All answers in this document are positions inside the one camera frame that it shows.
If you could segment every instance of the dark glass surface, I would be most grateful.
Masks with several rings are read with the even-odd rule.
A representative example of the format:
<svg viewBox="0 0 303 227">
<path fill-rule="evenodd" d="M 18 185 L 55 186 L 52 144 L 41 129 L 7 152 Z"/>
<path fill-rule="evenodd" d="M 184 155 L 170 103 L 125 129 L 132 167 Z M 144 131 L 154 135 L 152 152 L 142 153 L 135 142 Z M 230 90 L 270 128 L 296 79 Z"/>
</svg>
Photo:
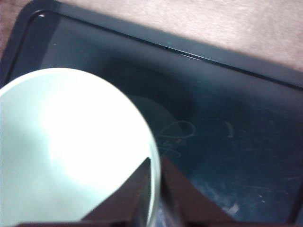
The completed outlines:
<svg viewBox="0 0 303 227">
<path fill-rule="evenodd" d="M 46 12 L 28 26 L 10 79 L 50 67 L 127 94 L 160 154 L 237 220 L 286 222 L 303 180 L 301 90 Z"/>
</svg>

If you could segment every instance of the black tray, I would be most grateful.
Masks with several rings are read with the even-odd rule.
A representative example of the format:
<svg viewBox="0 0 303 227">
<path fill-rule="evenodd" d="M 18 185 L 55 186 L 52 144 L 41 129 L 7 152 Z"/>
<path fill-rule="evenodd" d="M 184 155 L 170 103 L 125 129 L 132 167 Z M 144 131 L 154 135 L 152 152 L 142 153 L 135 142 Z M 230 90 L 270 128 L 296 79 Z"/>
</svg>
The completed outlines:
<svg viewBox="0 0 303 227">
<path fill-rule="evenodd" d="M 303 73 L 52 0 L 22 10 L 0 66 L 1 86 L 50 67 L 106 79 L 235 219 L 300 222 Z"/>
</svg>

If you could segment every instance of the beige carpet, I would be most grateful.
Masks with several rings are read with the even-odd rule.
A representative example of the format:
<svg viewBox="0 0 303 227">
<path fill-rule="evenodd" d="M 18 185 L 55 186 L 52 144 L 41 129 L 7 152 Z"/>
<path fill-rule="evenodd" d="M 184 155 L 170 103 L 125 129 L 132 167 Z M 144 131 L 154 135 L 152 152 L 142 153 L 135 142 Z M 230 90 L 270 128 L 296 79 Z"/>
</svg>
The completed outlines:
<svg viewBox="0 0 303 227">
<path fill-rule="evenodd" d="M 29 0 L 0 0 L 1 53 Z M 303 71 L 303 0 L 62 0 Z"/>
</svg>

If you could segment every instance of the black plastic edge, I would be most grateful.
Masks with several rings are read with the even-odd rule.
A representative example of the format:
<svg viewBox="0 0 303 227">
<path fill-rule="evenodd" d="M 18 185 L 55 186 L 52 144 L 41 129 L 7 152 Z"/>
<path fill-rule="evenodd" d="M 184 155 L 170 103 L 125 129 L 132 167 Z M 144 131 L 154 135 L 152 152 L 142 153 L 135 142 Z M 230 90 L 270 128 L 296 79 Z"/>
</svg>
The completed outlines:
<svg viewBox="0 0 303 227">
<path fill-rule="evenodd" d="M 1 87 L 8 81 L 10 70 L 16 61 L 16 55 L 22 44 L 30 19 L 37 13 L 43 11 L 58 13 L 76 20 L 107 28 L 151 44 L 160 45 L 162 48 L 174 50 L 189 57 L 210 61 L 219 66 L 241 71 L 251 76 L 269 79 L 291 87 L 303 88 L 303 72 L 240 53 L 187 40 L 159 30 L 54 0 L 33 0 L 21 10 L 0 62 Z"/>
</svg>

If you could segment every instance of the white bowl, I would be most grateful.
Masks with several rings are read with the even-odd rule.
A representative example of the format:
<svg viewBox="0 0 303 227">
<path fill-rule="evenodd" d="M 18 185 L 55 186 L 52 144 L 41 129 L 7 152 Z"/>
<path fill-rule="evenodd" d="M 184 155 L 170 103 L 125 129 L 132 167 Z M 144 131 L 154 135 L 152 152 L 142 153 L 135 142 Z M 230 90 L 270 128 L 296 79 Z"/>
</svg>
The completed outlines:
<svg viewBox="0 0 303 227">
<path fill-rule="evenodd" d="M 160 163 L 147 123 L 116 87 L 80 70 L 52 68 L 0 90 L 1 226 L 77 221 L 151 158 L 149 224 Z"/>
</svg>

